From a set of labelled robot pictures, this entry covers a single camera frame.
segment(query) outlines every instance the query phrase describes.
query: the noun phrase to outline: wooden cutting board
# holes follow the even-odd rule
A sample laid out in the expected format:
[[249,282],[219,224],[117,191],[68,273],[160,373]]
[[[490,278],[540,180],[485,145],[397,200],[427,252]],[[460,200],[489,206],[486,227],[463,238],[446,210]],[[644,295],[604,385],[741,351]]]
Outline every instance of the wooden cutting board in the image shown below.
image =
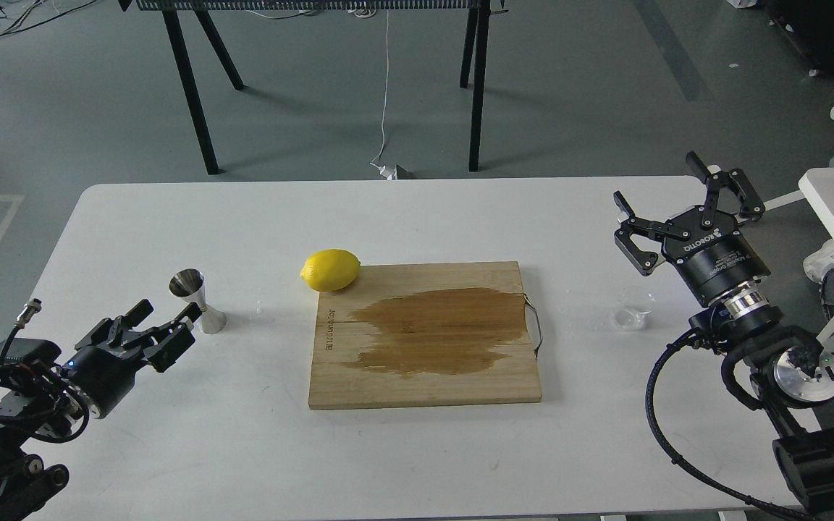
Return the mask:
[[311,409],[539,402],[518,263],[362,266],[320,294]]

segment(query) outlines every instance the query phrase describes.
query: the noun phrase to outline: gray floor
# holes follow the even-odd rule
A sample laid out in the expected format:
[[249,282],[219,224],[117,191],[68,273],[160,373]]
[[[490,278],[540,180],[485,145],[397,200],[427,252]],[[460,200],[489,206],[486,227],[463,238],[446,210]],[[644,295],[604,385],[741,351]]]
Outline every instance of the gray floor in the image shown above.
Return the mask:
[[[80,3],[61,0],[59,9]],[[52,16],[49,7],[30,22]],[[477,174],[466,167],[471,90],[457,87],[466,15],[391,13],[384,164],[418,178],[676,175],[686,173],[685,152],[697,151],[708,163],[745,169],[768,199],[794,191],[807,169],[834,155],[834,80],[808,77],[761,9],[725,0],[507,7],[491,24]],[[215,178],[203,169],[159,13],[123,13],[103,1],[0,40],[0,195],[24,195],[0,241],[0,340],[91,185],[381,182],[368,162],[381,142],[384,13],[214,19],[249,85],[231,89],[195,17],[183,13],[228,171]],[[6,211],[0,203],[0,221]],[[820,221],[797,203],[747,235],[775,273],[764,284],[770,299],[791,322],[820,329],[817,291],[801,271],[802,258],[828,238]],[[123,237],[104,237],[105,248]],[[93,299],[109,283],[93,280]]]

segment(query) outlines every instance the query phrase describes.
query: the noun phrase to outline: small glass cup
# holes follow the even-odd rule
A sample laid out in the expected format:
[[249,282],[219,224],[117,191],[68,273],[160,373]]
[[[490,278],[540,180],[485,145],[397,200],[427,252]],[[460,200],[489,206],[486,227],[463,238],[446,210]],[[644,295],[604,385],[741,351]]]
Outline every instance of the small glass cup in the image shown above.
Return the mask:
[[613,326],[623,331],[645,329],[646,317],[651,313],[655,297],[644,287],[623,288],[613,310]]

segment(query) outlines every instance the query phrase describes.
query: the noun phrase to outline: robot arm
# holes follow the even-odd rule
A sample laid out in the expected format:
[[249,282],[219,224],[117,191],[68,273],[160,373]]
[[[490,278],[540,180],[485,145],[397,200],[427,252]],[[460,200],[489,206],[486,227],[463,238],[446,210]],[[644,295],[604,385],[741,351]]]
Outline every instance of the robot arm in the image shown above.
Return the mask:
[[[621,192],[613,200],[623,212],[615,241],[643,276],[662,260],[671,263],[704,307],[688,322],[691,330],[669,346],[649,376],[646,413],[653,434],[673,462],[695,478],[731,494],[731,489],[702,475],[663,439],[652,412],[652,392],[658,373],[676,350],[686,345],[724,355],[722,379],[728,392],[746,407],[763,409],[780,436],[773,443],[775,458],[791,491],[811,514],[834,510],[834,428],[807,432],[791,409],[834,403],[834,353],[824,350],[813,334],[780,323],[783,313],[758,290],[769,276],[764,261],[739,231],[738,220],[717,205],[722,187],[738,198],[738,216],[757,221],[765,205],[740,169],[711,171],[693,152],[686,158],[694,176],[707,187],[704,205],[697,205],[664,222],[636,217]],[[660,254],[639,250],[633,234],[661,243]],[[738,363],[749,367],[756,396],[738,385]],[[773,507],[749,496],[733,494],[759,507]],[[797,512],[778,512],[796,514]]]
[[[195,343],[198,304],[163,326],[133,330],[152,311],[141,300],[129,313],[103,319],[62,367],[55,363],[60,348],[53,342],[14,338],[33,313],[26,308],[20,315],[16,331],[0,344],[0,386],[11,389],[0,401],[0,521],[26,518],[69,482],[66,466],[44,468],[39,456],[21,451],[24,442],[76,439],[90,416],[105,418],[133,388],[137,370],[149,364],[162,373]],[[72,432],[76,422],[80,426]]]

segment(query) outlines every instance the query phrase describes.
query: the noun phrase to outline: screw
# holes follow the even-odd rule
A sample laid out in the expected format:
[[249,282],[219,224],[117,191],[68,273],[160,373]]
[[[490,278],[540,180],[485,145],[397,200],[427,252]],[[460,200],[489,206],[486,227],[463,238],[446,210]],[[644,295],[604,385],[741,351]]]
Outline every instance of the screw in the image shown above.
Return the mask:
[[37,475],[43,470],[43,462],[40,459],[30,459],[30,461],[25,464],[25,471],[29,475]]

